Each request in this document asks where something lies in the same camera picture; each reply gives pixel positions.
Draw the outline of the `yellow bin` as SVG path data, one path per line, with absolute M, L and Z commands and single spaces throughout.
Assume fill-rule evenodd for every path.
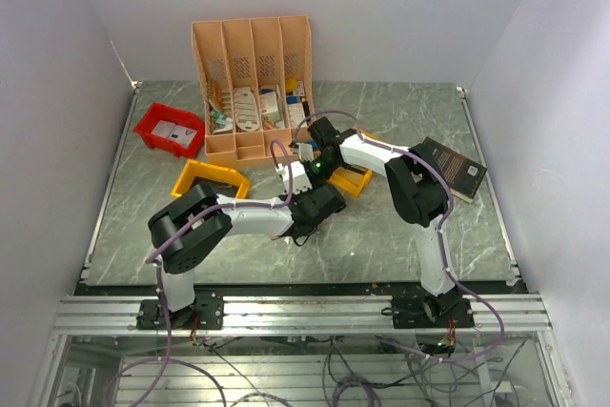
M 188 159 L 173 185 L 171 195 L 180 197 L 199 183 L 220 186 L 222 190 L 235 188 L 236 198 L 245 198 L 252 185 L 246 176 L 235 169 Z
M 334 171 L 328 181 L 340 191 L 358 197 L 370 184 L 374 172 L 362 166 L 344 165 L 339 153 L 333 156 Z

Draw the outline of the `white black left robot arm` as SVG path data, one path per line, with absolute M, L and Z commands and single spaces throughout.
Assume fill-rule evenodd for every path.
M 194 315 L 194 269 L 226 237 L 262 234 L 294 242 L 346 207 L 332 185 L 271 199 L 237 199 L 196 185 L 148 221 L 155 251 L 147 262 L 160 270 L 165 295 L 160 315 L 174 328 L 187 326 Z

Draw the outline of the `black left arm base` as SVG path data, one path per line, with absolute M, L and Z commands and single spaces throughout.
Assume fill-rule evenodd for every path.
M 220 330 L 223 316 L 224 300 L 212 294 L 197 294 L 192 305 L 177 312 L 169 312 L 172 330 Z M 166 319 L 161 300 L 143 300 L 136 317 L 136 329 L 157 331 L 165 328 Z

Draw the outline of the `red plastic bin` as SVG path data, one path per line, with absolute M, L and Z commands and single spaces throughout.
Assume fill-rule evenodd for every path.
M 204 143 L 206 125 L 193 112 L 152 103 L 133 131 L 149 149 L 195 158 Z

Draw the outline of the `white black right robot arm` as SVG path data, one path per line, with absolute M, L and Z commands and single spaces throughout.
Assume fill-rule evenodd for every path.
M 359 129 L 341 132 L 326 117 L 307 131 L 319 150 L 306 168 L 312 179 L 328 178 L 339 167 L 360 167 L 386 178 L 397 214 L 415 231 L 420 284 L 430 295 L 419 305 L 421 318 L 434 327 L 443 325 L 458 300 L 445 231 L 455 199 L 430 150 L 423 144 L 408 148 L 375 140 Z

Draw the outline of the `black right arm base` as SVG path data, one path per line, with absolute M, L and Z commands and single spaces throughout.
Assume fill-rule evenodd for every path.
M 462 329 L 475 325 L 467 299 L 461 299 L 453 308 L 442 312 L 431 297 L 394 296 L 381 314 L 392 319 L 395 329 L 449 329 L 451 324 Z

